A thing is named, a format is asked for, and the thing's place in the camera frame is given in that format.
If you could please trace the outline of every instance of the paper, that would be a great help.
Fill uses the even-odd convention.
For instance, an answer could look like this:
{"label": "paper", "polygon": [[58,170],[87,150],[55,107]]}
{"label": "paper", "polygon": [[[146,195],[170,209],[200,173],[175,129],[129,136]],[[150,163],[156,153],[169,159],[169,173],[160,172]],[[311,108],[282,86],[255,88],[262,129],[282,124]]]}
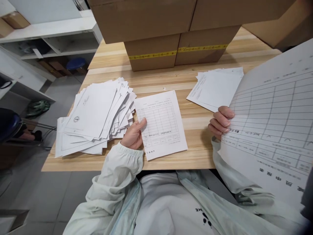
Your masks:
{"label": "paper", "polygon": [[242,67],[199,72],[187,100],[217,112],[218,107],[229,106],[243,75]]}
{"label": "paper", "polygon": [[75,152],[102,154],[132,124],[136,94],[123,78],[91,84],[75,96],[69,117],[58,119],[55,157]]}
{"label": "paper", "polygon": [[105,123],[103,117],[107,117],[115,93],[109,84],[91,85],[70,116],[65,132],[99,137]]}
{"label": "paper", "polygon": [[301,209],[313,163],[313,39],[247,73],[230,108],[222,158]]}
{"label": "paper", "polygon": [[135,99],[138,120],[147,119],[142,139],[147,160],[187,150],[175,91]]}

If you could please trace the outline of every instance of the finger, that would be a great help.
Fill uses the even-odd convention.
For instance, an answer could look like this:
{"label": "finger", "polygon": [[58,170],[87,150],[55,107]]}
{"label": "finger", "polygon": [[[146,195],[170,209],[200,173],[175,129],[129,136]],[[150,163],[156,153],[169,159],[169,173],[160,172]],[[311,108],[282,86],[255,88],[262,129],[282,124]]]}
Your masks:
{"label": "finger", "polygon": [[139,134],[139,136],[138,136],[138,143],[139,143],[139,146],[142,145],[142,143],[143,143],[141,134]]}
{"label": "finger", "polygon": [[216,129],[212,124],[209,124],[208,128],[214,135],[222,135],[222,132]]}
{"label": "finger", "polygon": [[234,112],[227,106],[220,106],[218,111],[227,118],[233,118],[235,116]]}
{"label": "finger", "polygon": [[230,121],[220,112],[216,112],[213,114],[213,117],[224,127],[228,127],[231,123]]}
{"label": "finger", "polygon": [[141,128],[143,128],[147,124],[147,119],[144,117],[140,123],[136,125],[136,130],[139,131]]}
{"label": "finger", "polygon": [[228,128],[223,127],[215,118],[212,118],[210,120],[210,123],[219,131],[223,132],[223,133],[227,133],[229,131]]}

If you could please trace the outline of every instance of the papers pile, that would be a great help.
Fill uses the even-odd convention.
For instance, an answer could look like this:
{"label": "papers pile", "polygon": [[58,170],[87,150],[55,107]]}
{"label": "papers pile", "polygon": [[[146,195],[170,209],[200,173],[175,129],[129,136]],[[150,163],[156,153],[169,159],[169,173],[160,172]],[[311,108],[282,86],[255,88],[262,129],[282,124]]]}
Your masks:
{"label": "papers pile", "polygon": [[243,76],[242,67],[199,72],[196,76],[198,82],[187,100],[217,112],[218,107],[230,105]]}
{"label": "papers pile", "polygon": [[123,78],[91,84],[75,97],[68,117],[58,119],[55,157],[75,152],[102,154],[133,123],[136,94]]}

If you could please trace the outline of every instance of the person's right hand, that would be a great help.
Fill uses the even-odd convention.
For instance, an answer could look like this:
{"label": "person's right hand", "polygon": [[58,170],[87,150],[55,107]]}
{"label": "person's right hand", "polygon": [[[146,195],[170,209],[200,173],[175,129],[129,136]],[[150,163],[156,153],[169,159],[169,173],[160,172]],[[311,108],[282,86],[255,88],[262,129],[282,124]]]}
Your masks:
{"label": "person's right hand", "polygon": [[147,120],[144,117],[141,122],[135,121],[126,131],[123,139],[121,140],[121,145],[137,150],[142,144],[142,136],[140,129],[147,124]]}
{"label": "person's right hand", "polygon": [[220,106],[218,112],[213,114],[208,125],[209,130],[214,134],[214,136],[221,140],[222,134],[229,131],[230,121],[228,118],[233,118],[235,116],[234,112],[227,106]]}

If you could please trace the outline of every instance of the sleeve cuff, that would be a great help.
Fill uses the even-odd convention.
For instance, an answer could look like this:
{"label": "sleeve cuff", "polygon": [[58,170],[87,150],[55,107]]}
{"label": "sleeve cuff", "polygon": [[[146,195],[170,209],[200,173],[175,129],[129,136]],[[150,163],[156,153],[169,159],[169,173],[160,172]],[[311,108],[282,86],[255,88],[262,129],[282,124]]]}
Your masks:
{"label": "sleeve cuff", "polygon": [[123,145],[121,145],[121,142],[118,142],[118,144],[115,146],[116,150],[122,153],[127,153],[133,156],[138,156],[142,157],[143,156],[143,150],[134,150],[134,149],[129,149]]}
{"label": "sleeve cuff", "polygon": [[219,139],[217,139],[215,136],[212,136],[211,141],[213,141],[215,143],[221,143],[221,141]]}

